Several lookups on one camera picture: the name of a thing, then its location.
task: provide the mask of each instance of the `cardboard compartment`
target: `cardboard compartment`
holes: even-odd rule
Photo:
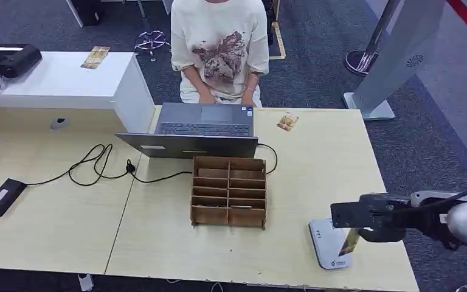
[[[266,179],[266,175],[258,170],[230,170],[230,178]]]
[[[230,161],[223,157],[196,156],[194,169],[228,169]]]
[[[266,210],[266,200],[264,199],[238,199],[228,198],[228,207],[236,209],[260,209]]]
[[[220,187],[226,189],[228,187],[227,178],[206,178],[194,177],[193,186],[198,187]]]
[[[264,229],[266,223],[266,211],[264,210],[228,210],[228,224],[232,226],[251,226]]]
[[[266,190],[229,188],[231,198],[266,199]]]
[[[240,178],[231,178],[230,186],[233,188],[240,189],[266,189],[266,181],[263,179],[240,179]]]
[[[194,158],[192,225],[266,223],[266,164],[262,159]]]
[[[228,178],[228,169],[197,169],[195,175],[206,178]]]
[[[194,224],[228,224],[227,209],[221,207],[192,206],[191,220]]]
[[[220,198],[217,196],[192,196],[190,203],[198,207],[226,207],[227,198]]]
[[[265,168],[266,164],[262,159],[232,158],[230,160],[231,170],[252,170],[264,173]]]
[[[228,190],[219,187],[192,187],[193,196],[220,196],[228,197]]]

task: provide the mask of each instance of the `cable plug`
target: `cable plug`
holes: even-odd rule
[[[128,173],[134,173],[135,172],[135,165],[131,163],[131,160],[128,159],[126,162],[126,172]]]

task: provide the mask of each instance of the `graphic print on shirt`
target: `graphic print on shirt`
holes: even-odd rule
[[[214,48],[194,48],[192,52],[197,54],[203,62],[206,79],[233,83],[237,74],[242,70],[241,63],[245,47],[243,36],[235,31],[222,39]]]

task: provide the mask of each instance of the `silver stand pole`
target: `silver stand pole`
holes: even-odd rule
[[[366,47],[366,50],[353,50],[349,52],[345,57],[345,66],[352,73],[366,76],[368,71],[378,58],[377,48],[384,33],[387,28],[389,21],[395,14],[396,7],[400,3],[400,0],[388,0],[382,16],[377,23],[377,27],[373,31],[372,38]]]

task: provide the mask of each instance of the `laptop keyboard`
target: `laptop keyboard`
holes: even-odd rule
[[[160,134],[248,137],[249,125],[161,123]]]

